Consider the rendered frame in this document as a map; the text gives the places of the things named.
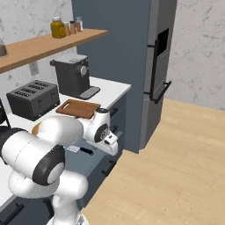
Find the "wooden wall shelf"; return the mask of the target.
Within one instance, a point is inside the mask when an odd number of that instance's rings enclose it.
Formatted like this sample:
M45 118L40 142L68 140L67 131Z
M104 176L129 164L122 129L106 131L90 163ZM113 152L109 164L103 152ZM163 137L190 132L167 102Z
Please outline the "wooden wall shelf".
M66 36L62 39L54 39L51 34L48 34L11 43L6 46L8 55L0 58L0 74L84 44L85 42L95 40L107 34L107 30L85 28L80 33Z

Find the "blue cupboard door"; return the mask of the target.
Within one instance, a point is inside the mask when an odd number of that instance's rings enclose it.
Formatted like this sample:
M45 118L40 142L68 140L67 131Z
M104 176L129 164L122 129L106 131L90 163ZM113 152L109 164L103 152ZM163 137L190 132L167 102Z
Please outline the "blue cupboard door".
M47 225L53 218L48 219L49 213L46 205L42 202L45 198L40 199L23 199L20 197L13 198L0 209L0 220L4 221L16 208L15 204L23 204L24 209L8 225Z

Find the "blue tall cabinet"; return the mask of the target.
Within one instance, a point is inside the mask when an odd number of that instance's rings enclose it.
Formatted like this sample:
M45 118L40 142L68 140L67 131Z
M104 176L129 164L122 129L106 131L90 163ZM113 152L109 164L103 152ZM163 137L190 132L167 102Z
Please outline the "blue tall cabinet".
M89 58L90 73L128 83L124 148L143 149L149 96L144 93L149 36L150 0L72 0L73 13L85 28L108 34L77 48Z

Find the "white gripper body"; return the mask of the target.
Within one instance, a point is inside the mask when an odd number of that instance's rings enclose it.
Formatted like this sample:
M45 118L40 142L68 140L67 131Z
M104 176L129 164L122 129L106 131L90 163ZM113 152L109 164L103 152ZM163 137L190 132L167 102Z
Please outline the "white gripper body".
M117 142L102 141L98 143L98 148L111 156L115 156L118 153Z

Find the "black toaster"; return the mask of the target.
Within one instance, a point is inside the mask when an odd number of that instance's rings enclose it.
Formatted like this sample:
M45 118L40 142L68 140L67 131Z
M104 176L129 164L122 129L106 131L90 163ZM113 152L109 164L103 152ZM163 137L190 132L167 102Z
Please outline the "black toaster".
M34 80L6 94L11 112L36 121L60 104L57 85Z

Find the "black coffee machine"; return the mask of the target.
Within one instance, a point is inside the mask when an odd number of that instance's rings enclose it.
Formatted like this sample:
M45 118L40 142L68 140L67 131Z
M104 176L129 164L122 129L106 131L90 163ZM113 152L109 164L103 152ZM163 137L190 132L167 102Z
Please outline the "black coffee machine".
M73 98L90 99L100 89L90 84L88 57L82 54L66 54L49 63L55 67L59 92Z

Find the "wooden cutting board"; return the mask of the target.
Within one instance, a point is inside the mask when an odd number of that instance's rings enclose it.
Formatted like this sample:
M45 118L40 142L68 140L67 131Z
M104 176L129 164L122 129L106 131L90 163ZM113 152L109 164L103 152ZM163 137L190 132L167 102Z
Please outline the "wooden cutting board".
M78 118L90 119L98 108L99 104L68 99L56 109L56 112Z

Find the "blue drawer front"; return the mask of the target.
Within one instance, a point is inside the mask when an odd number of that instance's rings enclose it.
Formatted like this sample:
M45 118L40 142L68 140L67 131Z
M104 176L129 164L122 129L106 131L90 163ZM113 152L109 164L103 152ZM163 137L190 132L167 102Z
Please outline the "blue drawer front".
M116 156L105 155L98 163L94 163L92 172L87 176L89 182L89 188L87 193L78 201L78 207L80 209L86 207L98 188L102 185L106 176L101 173L105 170L110 160L116 160L120 158L122 151L120 150Z
M127 96L122 96L110 109L118 108L119 110L111 117L111 120L124 120L126 117Z

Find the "steel built-in oven stack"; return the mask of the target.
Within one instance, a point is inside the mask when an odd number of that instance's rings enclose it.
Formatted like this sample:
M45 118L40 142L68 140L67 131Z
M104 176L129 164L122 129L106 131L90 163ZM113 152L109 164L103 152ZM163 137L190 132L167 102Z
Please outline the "steel built-in oven stack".
M166 77L177 2L178 0L151 0L140 149L146 147L160 122L163 95L171 85Z

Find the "black handled knife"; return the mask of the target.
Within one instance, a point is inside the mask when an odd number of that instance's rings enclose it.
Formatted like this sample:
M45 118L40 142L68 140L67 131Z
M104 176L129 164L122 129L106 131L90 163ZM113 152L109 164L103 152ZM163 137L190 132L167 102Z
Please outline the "black handled knife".
M66 150L72 151L74 153L78 153L79 151L82 151L82 152L87 153L87 154L89 154L91 156L94 154L93 151L90 150L90 149L86 149L86 148L82 148L82 147L77 147L77 146L68 146L66 148Z

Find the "orange meat piece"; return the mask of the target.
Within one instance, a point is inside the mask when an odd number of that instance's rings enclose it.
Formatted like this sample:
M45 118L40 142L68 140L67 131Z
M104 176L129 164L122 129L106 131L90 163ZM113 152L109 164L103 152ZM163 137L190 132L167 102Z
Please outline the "orange meat piece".
M33 129L32 129L32 134L34 135L38 135L39 133L41 133L43 131L43 125L42 123L38 123L36 124Z

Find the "red spice shaker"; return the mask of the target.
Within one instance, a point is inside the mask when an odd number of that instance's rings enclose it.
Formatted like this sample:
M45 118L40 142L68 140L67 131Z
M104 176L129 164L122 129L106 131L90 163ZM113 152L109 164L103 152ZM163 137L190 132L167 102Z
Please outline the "red spice shaker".
M83 31L83 20L81 17L76 17L76 29L78 32Z

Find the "grey wall outlet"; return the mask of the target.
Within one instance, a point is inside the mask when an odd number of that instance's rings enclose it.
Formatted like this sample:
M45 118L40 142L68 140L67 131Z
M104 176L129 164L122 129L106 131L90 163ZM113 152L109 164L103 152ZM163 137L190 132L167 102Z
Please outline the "grey wall outlet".
M35 76L39 73L39 67L37 62L32 62L29 64L30 72L32 76Z

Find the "yellow glass jar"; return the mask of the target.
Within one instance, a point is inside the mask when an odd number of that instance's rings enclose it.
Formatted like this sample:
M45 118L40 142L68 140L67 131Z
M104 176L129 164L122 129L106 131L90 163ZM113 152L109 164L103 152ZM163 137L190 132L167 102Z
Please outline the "yellow glass jar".
M66 36L64 24L60 17L52 17L51 31L52 36L56 39L64 38Z

